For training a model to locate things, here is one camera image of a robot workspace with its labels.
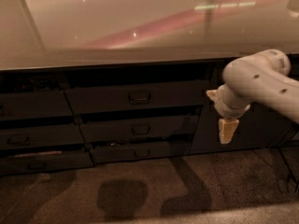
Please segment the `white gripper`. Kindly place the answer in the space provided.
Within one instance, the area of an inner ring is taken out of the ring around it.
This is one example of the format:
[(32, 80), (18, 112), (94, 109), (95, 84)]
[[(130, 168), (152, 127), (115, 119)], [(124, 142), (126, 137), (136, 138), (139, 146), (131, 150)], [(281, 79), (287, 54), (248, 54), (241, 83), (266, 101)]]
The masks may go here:
[(214, 102), (215, 109), (223, 119), (219, 119), (219, 138), (223, 145), (229, 144), (242, 117), (250, 108), (250, 101), (237, 95), (226, 84), (217, 90), (206, 91), (206, 96)]

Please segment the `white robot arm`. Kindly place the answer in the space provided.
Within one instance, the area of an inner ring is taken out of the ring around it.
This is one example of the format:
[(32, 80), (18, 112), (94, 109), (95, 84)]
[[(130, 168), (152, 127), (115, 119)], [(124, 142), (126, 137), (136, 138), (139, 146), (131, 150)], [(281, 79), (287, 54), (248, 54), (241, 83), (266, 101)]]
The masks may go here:
[(239, 119), (253, 102), (299, 123), (299, 81), (289, 77), (291, 69), (290, 59), (278, 49), (241, 57), (224, 67), (224, 84), (206, 92), (221, 116), (218, 127), (223, 145), (232, 141)]

